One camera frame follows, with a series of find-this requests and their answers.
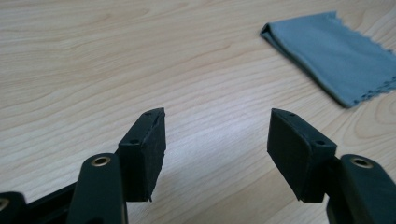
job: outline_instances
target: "tabletop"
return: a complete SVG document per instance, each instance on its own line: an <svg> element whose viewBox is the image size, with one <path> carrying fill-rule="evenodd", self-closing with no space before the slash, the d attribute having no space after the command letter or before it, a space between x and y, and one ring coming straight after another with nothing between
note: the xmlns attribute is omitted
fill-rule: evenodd
<svg viewBox="0 0 396 224"><path fill-rule="evenodd" d="M0 191L30 203L75 182L164 107L163 169L152 203L128 203L130 223L328 223L266 151L271 108L395 180L396 92L345 109L260 30L330 10L396 50L394 0L0 1Z"/></svg>

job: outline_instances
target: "cleaning cloth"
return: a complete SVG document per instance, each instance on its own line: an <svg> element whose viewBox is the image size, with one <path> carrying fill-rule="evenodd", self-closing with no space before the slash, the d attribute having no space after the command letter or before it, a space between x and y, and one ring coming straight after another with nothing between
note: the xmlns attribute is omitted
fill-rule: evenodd
<svg viewBox="0 0 396 224"><path fill-rule="evenodd" d="M396 55L325 12L265 24L261 36L344 107L396 89Z"/></svg>

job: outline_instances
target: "wood grain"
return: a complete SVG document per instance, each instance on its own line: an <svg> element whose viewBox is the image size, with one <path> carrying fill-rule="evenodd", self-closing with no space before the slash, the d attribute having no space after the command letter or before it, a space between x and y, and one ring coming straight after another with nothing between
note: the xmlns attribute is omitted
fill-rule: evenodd
<svg viewBox="0 0 396 224"><path fill-rule="evenodd" d="M328 223L266 153L270 109L395 180L396 93L344 109L259 37L268 21L328 10L396 50L393 0L1 1L0 191L31 202L76 181L163 106L163 170L130 223Z"/></svg>

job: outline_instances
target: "folded cloth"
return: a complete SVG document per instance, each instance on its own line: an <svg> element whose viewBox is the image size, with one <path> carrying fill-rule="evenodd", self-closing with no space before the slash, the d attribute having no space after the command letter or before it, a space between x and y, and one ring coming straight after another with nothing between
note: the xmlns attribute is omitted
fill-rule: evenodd
<svg viewBox="0 0 396 224"><path fill-rule="evenodd" d="M396 55L344 26L335 12L269 22L261 36L344 107L396 89Z"/></svg>

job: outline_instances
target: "cloth fold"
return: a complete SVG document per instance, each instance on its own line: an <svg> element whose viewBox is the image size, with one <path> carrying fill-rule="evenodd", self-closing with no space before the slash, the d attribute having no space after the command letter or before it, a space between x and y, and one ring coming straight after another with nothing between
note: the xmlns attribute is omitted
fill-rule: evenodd
<svg viewBox="0 0 396 224"><path fill-rule="evenodd" d="M265 24L261 36L344 107L396 89L396 55L325 12Z"/></svg>

